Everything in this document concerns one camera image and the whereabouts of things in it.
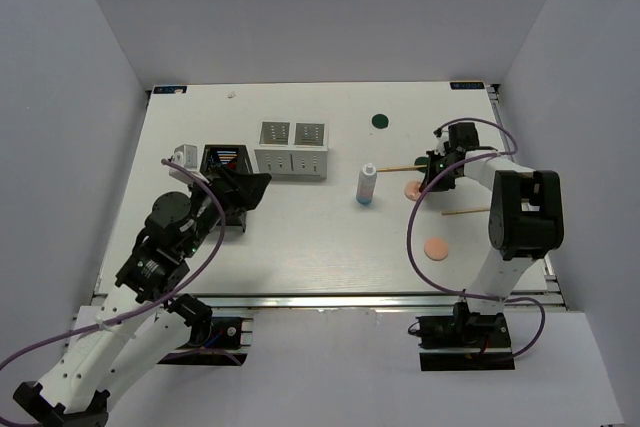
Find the peach puff with ribbon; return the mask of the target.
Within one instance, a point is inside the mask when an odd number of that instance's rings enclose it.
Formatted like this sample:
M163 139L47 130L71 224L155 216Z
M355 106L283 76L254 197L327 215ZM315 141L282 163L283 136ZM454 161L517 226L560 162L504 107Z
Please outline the peach puff with ribbon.
M418 181L410 181L405 185L404 195L408 200L417 201L421 195L421 183Z

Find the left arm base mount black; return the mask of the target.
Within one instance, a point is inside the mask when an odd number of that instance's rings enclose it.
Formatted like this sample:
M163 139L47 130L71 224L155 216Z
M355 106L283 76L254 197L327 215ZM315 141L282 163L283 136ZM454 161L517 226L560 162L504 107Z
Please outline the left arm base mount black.
M254 319L245 312L215 310L209 321L193 327L186 343L160 365L241 367L253 339Z

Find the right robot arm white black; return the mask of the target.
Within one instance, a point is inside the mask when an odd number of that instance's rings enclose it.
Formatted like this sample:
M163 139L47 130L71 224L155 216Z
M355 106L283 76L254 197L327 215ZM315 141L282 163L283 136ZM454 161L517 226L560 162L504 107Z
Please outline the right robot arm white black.
M511 160L517 151L481 144L476 118L449 121L434 131L436 147L426 152L427 167L419 187L422 198L446 192L466 178L491 193L488 237L491 250L472 284L458 296L468 311L451 321L453 337L472 346L484 338L483 315L500 314L524 273L564 240L564 216L559 175L534 170Z

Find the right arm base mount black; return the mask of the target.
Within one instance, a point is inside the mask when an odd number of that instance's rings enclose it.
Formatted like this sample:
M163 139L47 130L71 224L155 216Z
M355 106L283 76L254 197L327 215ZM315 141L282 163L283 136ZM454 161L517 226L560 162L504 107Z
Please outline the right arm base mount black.
M511 371L515 369L505 316L418 317L408 328L418 340L423 372Z

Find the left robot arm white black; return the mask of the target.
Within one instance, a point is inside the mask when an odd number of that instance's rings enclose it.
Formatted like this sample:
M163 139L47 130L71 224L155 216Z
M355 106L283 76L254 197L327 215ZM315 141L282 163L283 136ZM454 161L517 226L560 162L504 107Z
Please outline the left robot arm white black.
M187 261L230 218L254 210L271 181L221 164L205 177L177 164L186 193L159 196L93 324L40 379L21 383L14 401L38 426L103 426L124 394L178 347L211 334L211 308L180 291L196 278Z

